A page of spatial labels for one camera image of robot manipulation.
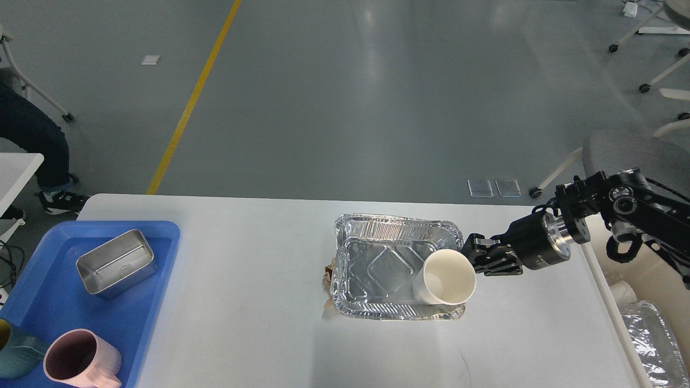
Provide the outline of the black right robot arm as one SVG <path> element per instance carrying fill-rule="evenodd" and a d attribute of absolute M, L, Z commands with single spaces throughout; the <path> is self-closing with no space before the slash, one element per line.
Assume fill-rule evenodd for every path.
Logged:
<path fill-rule="evenodd" d="M 570 259 L 571 245 L 591 240 L 585 219 L 598 214 L 611 233 L 606 243 L 609 259 L 631 262 L 647 246 L 688 287 L 688 199 L 678 193 L 661 196 L 651 189 L 655 183 L 639 169 L 574 177 L 572 183 L 557 186 L 547 203 L 510 223 L 506 232 L 490 238 L 469 235 L 461 253 L 485 276 L 550 267 Z"/>

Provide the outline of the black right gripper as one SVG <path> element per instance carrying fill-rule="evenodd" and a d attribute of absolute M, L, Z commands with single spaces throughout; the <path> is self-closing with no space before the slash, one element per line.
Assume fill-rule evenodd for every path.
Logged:
<path fill-rule="evenodd" d="M 521 264 L 515 258 L 505 257 L 513 250 Z M 503 242 L 471 233 L 461 253 L 474 259 L 475 272 L 484 276 L 522 275 L 522 265 L 535 271 L 571 258 L 569 244 L 557 228 L 557 218 L 547 211 L 513 221 L 503 234 Z"/>

